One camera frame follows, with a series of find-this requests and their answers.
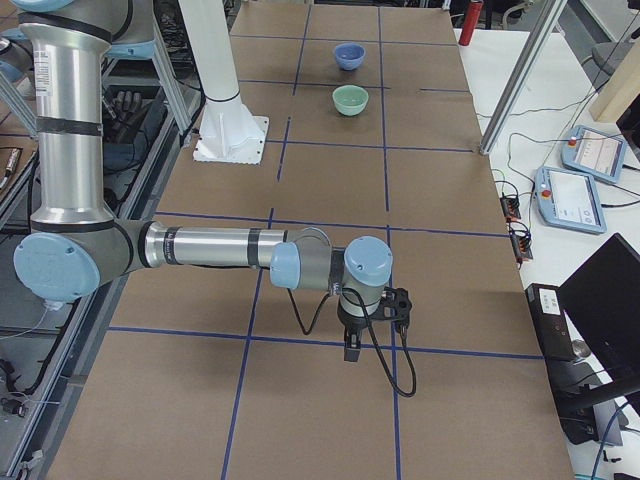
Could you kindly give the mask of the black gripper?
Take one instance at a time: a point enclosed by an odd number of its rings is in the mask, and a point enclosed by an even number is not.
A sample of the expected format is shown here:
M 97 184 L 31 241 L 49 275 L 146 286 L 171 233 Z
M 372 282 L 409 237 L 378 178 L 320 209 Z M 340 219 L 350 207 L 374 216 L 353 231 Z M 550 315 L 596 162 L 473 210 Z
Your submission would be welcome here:
M 370 322 L 364 316 L 352 315 L 341 304 L 338 305 L 337 314 L 344 326 L 344 360 L 358 362 L 362 332 L 370 326 Z

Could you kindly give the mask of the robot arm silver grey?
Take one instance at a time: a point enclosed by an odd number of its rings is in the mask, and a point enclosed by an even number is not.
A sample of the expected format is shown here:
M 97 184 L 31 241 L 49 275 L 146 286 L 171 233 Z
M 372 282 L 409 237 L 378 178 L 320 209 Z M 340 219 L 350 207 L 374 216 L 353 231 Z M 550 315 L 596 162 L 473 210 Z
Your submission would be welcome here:
M 316 228 L 185 228 L 115 217 L 103 197 L 101 63 L 112 47 L 152 38 L 152 4 L 22 1 L 18 7 L 33 46 L 41 204 L 13 263 L 35 295 L 71 302 L 165 264 L 265 270 L 277 287 L 338 297 L 348 361 L 357 360 L 361 334 L 374 322 L 405 317 L 406 295 L 388 285 L 391 250 L 377 238 L 338 248 Z

